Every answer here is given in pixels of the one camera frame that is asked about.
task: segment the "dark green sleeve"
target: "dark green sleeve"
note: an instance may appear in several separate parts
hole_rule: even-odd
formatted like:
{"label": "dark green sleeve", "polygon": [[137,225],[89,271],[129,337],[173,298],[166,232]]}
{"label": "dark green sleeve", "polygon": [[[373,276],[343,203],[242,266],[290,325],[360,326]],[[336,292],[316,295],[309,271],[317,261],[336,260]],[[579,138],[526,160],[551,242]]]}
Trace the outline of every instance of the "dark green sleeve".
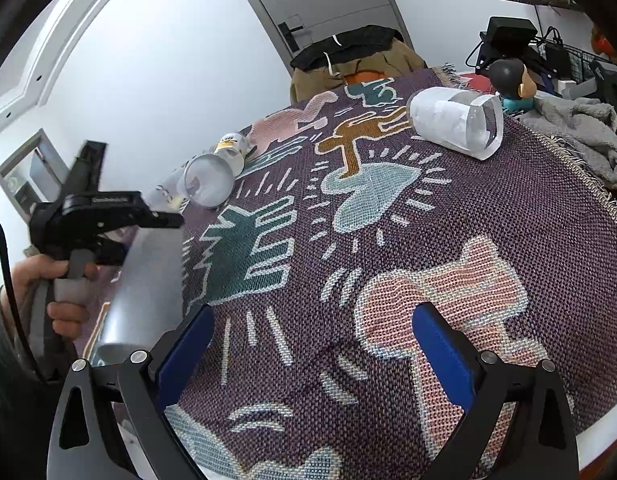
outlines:
{"label": "dark green sleeve", "polygon": [[41,384],[18,361],[0,309],[0,478],[45,479],[61,383]]}

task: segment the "gray cylinder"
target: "gray cylinder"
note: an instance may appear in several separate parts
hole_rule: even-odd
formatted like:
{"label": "gray cylinder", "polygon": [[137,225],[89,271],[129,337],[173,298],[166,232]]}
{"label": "gray cylinder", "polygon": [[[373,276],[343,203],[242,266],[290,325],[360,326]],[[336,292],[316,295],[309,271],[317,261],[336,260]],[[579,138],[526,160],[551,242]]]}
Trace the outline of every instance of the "gray cylinder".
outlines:
{"label": "gray cylinder", "polygon": [[151,350],[184,319],[182,229],[139,229],[104,320],[97,354],[121,363],[138,349]]}

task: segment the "finger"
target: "finger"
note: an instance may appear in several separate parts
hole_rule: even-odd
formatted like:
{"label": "finger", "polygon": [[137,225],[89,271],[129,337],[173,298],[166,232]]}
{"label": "finger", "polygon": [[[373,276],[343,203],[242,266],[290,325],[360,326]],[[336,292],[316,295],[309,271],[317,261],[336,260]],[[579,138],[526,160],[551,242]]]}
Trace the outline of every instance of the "finger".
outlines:
{"label": "finger", "polygon": [[97,276],[99,274],[99,269],[95,264],[86,264],[86,269],[84,269],[84,275],[92,282],[97,280]]}
{"label": "finger", "polygon": [[53,330],[61,336],[69,339],[77,339],[82,335],[82,325],[73,321],[62,321],[56,319],[53,321]]}
{"label": "finger", "polygon": [[67,261],[55,261],[46,254],[38,254],[19,262],[13,267],[13,283],[29,285],[35,280],[61,278],[68,271]]}
{"label": "finger", "polygon": [[60,321],[85,323],[90,317],[88,311],[83,306],[72,303],[59,303],[54,301],[48,304],[46,311],[51,319]]}

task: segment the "gray handle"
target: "gray handle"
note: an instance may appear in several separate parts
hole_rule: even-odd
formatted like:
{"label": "gray handle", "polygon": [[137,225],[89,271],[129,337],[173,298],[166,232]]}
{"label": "gray handle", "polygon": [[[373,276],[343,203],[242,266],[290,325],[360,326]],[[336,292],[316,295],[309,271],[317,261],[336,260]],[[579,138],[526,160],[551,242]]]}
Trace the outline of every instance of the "gray handle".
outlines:
{"label": "gray handle", "polygon": [[86,264],[95,260],[87,250],[75,250],[68,262],[66,278],[40,280],[31,305],[29,345],[38,366],[47,380],[63,379],[77,359],[73,343],[53,330],[53,320],[48,316],[47,305],[65,301],[78,305],[87,304],[92,284],[84,277]]}

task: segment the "white drawstring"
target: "white drawstring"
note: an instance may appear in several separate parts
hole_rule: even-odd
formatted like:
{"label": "white drawstring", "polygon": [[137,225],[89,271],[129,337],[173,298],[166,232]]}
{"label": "white drawstring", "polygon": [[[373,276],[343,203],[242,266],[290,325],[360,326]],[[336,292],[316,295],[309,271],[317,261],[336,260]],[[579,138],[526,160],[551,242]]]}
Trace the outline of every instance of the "white drawstring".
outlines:
{"label": "white drawstring", "polygon": [[333,73],[333,66],[331,65],[331,58],[329,57],[329,54],[324,53],[325,56],[327,56],[327,61],[329,62],[329,73],[330,75],[332,75],[333,77],[335,77],[336,75],[340,75],[341,72],[338,72],[336,74]]}

